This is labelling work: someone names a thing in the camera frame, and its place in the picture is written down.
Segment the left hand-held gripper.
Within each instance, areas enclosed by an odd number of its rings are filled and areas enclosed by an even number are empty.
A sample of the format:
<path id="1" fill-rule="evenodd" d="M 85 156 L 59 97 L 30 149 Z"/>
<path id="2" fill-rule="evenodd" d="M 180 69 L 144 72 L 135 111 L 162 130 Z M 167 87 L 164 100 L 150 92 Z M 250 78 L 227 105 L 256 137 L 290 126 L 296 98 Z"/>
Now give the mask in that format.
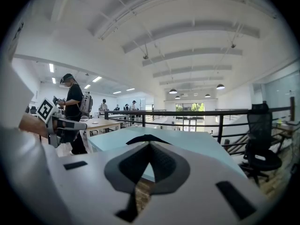
<path id="1" fill-rule="evenodd" d="M 55 130 L 79 131 L 87 129 L 86 123 L 63 119 L 61 109 L 47 98 L 44 98 L 40 104 L 37 110 L 37 117 L 45 123 L 48 132 L 48 143 L 55 148 L 60 145 L 61 140 L 61 137 L 56 134 Z M 54 128 L 54 121 L 57 121 L 57 128 Z"/>

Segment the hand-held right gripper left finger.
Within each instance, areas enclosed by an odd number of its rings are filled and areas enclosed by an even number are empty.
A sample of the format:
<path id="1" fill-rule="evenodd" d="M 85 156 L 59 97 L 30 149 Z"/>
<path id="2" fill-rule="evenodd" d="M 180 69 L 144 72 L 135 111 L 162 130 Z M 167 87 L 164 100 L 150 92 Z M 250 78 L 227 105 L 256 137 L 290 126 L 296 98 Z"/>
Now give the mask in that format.
<path id="1" fill-rule="evenodd" d="M 148 142 L 85 155 L 57 157 L 57 188 L 73 225 L 136 225 L 140 215 L 129 221 L 129 193 L 115 190 L 105 176 L 105 166 L 115 157 L 148 148 Z"/>

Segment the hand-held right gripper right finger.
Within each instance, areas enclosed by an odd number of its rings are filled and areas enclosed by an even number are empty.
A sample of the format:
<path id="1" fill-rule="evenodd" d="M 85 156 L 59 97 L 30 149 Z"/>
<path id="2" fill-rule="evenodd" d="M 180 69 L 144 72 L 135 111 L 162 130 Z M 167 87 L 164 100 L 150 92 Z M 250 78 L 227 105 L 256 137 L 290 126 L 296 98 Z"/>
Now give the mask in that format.
<path id="1" fill-rule="evenodd" d="M 185 158 L 190 174 L 176 192 L 152 195 L 140 213 L 142 225 L 251 225 L 268 204 L 260 189 L 214 157 L 159 143 Z"/>

